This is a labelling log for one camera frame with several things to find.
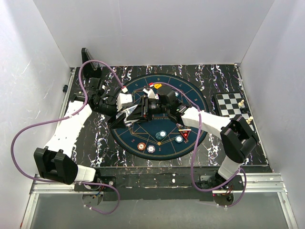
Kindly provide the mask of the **green poker chip stack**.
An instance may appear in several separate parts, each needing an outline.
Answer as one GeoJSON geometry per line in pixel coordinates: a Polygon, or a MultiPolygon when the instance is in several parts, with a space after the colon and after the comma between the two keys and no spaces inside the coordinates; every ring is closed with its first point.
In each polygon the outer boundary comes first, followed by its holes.
{"type": "Polygon", "coordinates": [[[156,139],[159,141],[163,140],[166,136],[167,136],[167,133],[164,130],[159,131],[155,134],[156,139]]]}

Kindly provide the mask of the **red yellow chip stack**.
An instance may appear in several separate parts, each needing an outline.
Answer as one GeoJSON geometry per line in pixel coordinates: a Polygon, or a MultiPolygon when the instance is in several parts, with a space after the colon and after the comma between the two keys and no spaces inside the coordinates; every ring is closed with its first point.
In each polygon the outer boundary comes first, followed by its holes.
{"type": "Polygon", "coordinates": [[[143,150],[146,148],[146,144],[143,143],[143,142],[140,142],[140,143],[137,145],[137,148],[138,148],[138,150],[143,151],[143,150]]]}

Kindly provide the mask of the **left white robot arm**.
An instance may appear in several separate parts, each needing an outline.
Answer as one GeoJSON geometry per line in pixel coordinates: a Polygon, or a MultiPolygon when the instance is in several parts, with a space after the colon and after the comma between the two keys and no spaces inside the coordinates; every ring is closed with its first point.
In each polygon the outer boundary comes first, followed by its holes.
{"type": "Polygon", "coordinates": [[[76,164],[71,159],[71,154],[79,133],[92,112],[113,117],[118,121],[118,111],[126,112],[125,107],[132,103],[132,96],[125,86],[111,105],[106,103],[104,92],[101,80],[94,78],[83,95],[76,94],[68,103],[66,120],[61,121],[45,147],[37,148],[34,152],[34,160],[41,178],[67,185],[85,182],[86,187],[92,191],[101,187],[101,178],[95,175],[96,170],[76,164]]]}

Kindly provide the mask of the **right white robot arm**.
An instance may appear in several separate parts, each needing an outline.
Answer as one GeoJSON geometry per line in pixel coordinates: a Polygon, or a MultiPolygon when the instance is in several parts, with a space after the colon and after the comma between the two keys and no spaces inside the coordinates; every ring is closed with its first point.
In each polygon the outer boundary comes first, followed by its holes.
{"type": "Polygon", "coordinates": [[[125,125],[135,122],[148,122],[153,115],[167,114],[176,124],[197,128],[221,139],[225,158],[218,169],[215,179],[220,189],[228,189],[233,184],[233,177],[241,169],[259,139],[240,114],[233,118],[207,113],[200,109],[190,98],[188,104],[178,100],[176,94],[185,95],[181,90],[163,83],[155,93],[150,86],[144,88],[144,95],[137,105],[125,107],[125,125]]]}

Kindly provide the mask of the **blue white chip stack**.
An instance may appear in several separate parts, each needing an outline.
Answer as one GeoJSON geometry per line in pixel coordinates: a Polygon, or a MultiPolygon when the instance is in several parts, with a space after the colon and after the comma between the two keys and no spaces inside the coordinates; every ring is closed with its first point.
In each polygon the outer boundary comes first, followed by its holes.
{"type": "Polygon", "coordinates": [[[152,145],[147,146],[147,152],[148,153],[154,153],[155,152],[155,147],[152,145]]]}

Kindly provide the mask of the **yellow round dealer button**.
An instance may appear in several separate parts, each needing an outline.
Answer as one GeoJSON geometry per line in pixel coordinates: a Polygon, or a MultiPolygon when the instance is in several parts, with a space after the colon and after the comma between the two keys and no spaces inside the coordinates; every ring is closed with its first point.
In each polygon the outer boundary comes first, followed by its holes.
{"type": "Polygon", "coordinates": [[[156,84],[154,84],[154,88],[155,88],[155,89],[159,89],[160,87],[162,87],[162,84],[161,84],[161,83],[156,83],[156,84]]]}

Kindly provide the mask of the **red black triangle marker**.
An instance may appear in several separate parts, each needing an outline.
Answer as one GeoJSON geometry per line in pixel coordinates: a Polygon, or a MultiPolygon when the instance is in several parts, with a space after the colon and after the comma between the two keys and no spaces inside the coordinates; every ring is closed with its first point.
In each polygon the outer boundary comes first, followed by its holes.
{"type": "Polygon", "coordinates": [[[179,132],[180,132],[181,136],[184,138],[184,140],[187,142],[191,129],[179,129],[179,132]]]}

